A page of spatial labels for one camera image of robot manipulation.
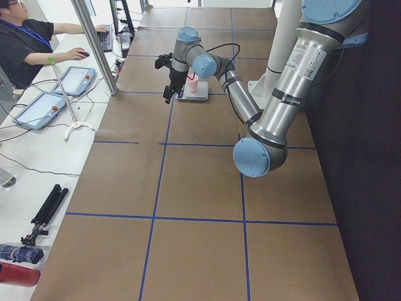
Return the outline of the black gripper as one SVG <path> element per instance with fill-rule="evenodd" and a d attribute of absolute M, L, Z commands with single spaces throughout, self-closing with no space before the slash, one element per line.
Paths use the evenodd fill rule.
<path fill-rule="evenodd" d="M 187 71 L 177 71 L 176 69 L 171 68 L 169 78 L 170 85 L 165 86 L 163 93 L 163 98 L 165 99 L 166 104 L 170 104 L 173 96 L 175 98 L 182 98 L 182 87 L 186 83 Z"/>

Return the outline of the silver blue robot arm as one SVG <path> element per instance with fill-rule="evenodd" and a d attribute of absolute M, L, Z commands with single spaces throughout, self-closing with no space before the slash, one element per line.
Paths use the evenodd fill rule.
<path fill-rule="evenodd" d="M 169 69 L 163 97 L 170 101 L 185 85 L 189 71 L 216 77 L 248 134 L 236 143 L 233 160 L 248 177 L 262 177 L 287 157 L 286 133 L 328 54 L 364 44 L 368 1 L 285 1 L 264 75 L 247 87 L 232 60 L 207 52 L 198 32 L 178 30 L 174 51 L 160 55 L 156 68 Z"/>

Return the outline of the person's left hand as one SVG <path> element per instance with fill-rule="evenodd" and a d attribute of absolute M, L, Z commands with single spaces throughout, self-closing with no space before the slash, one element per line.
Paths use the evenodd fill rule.
<path fill-rule="evenodd" d="M 98 26 L 95 26 L 95 31 L 96 31 L 97 33 L 108 33 L 108 32 L 109 32 L 109 29 L 108 29 L 107 26 L 98 25 Z"/>

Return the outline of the person's right hand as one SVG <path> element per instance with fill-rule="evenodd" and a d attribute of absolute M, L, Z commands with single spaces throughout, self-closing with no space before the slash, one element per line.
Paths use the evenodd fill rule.
<path fill-rule="evenodd" d="M 71 60 L 82 60 L 85 59 L 84 56 L 80 55 L 79 52 L 86 52 L 83 48 L 73 48 L 69 51 Z"/>

